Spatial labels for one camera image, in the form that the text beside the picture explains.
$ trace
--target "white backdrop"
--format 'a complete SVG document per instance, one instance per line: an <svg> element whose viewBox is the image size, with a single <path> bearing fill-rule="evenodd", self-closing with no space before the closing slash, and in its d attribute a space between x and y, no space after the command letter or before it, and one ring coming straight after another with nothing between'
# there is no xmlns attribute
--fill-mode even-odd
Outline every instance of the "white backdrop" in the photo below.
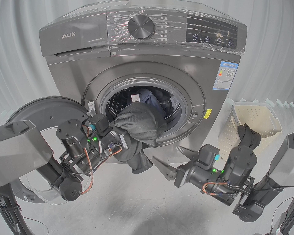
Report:
<svg viewBox="0 0 294 235"><path fill-rule="evenodd" d="M0 125L25 103L59 95L41 55L39 29L96 0L0 0ZM245 23L245 54L229 98L294 98L292 0L198 0Z"/></svg>

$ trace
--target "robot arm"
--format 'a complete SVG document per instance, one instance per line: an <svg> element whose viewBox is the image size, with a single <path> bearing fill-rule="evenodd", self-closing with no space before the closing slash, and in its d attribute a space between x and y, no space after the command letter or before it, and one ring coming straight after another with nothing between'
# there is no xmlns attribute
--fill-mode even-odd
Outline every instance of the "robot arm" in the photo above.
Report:
<svg viewBox="0 0 294 235"><path fill-rule="evenodd" d="M3 160L0 165L0 213L15 234L19 234L16 227L22 231L21 234L32 233L23 221L10 182L37 169L65 200L73 201L82 191L81 174L94 172L113 154L112 151L117 152L116 148L128 151L132 147L128 132L113 123L109 124L102 114L96 114L85 124L71 119L58 126L56 135L66 148L66 152L59 157L60 163L52 157L53 151L32 122L17 121L0 127L0 147L3 150L0 155ZM294 164L291 162L294 139L293 135L288 135L269 172L253 186L254 178L250 173L257 163L252 152L253 142L247 141L251 148L244 145L233 148L223 170L213 167L219 158L219 149L211 145L204 145L199 152L178 146L177 150L190 162L177 169L156 157L153 157L153 163L166 179L175 180L176 187L192 183L201 189L201 193L211 195L228 206L241 192L241 199L233 213L243 221L252 222L283 190L285 186L280 185L292 176L291 164Z"/></svg>

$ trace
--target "washing machine door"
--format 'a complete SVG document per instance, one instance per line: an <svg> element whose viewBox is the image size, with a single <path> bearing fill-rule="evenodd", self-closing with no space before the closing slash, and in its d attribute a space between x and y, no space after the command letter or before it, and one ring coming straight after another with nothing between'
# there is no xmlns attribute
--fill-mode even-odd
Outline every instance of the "washing machine door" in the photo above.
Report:
<svg viewBox="0 0 294 235"><path fill-rule="evenodd" d="M54 151L53 157L60 161L59 157L65 152L65 147L56 137L57 127L69 119L78 119L84 122L88 118L86 113L87 110L74 100L51 96L24 105L6 123L30 120ZM82 187L85 188L90 178L82 177ZM55 189L50 187L49 183L36 170L13 181L11 187L16 197L28 202L47 202L53 205L67 202Z"/></svg>

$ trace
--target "washing machine body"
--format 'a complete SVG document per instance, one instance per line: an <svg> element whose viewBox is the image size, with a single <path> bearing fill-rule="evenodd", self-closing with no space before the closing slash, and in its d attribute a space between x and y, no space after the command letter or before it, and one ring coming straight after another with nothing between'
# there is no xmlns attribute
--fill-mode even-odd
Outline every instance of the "washing machine body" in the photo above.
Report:
<svg viewBox="0 0 294 235"><path fill-rule="evenodd" d="M176 146L199 150L233 81L247 27L205 5L108 1L43 27L42 55L62 96L109 121L140 88L167 97L168 130L145 150L184 162Z"/></svg>

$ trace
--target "dark blue clothing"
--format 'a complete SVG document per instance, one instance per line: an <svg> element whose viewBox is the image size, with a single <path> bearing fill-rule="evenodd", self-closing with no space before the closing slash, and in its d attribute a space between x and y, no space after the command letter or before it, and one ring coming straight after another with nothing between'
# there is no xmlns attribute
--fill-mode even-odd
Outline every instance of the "dark blue clothing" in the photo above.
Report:
<svg viewBox="0 0 294 235"><path fill-rule="evenodd" d="M162 106L160 105L159 101L148 89L142 88L139 89L136 93L129 94L127 105L132 103L131 95L139 95L140 102L153 105L163 117L167 115L166 112L163 110Z"/></svg>

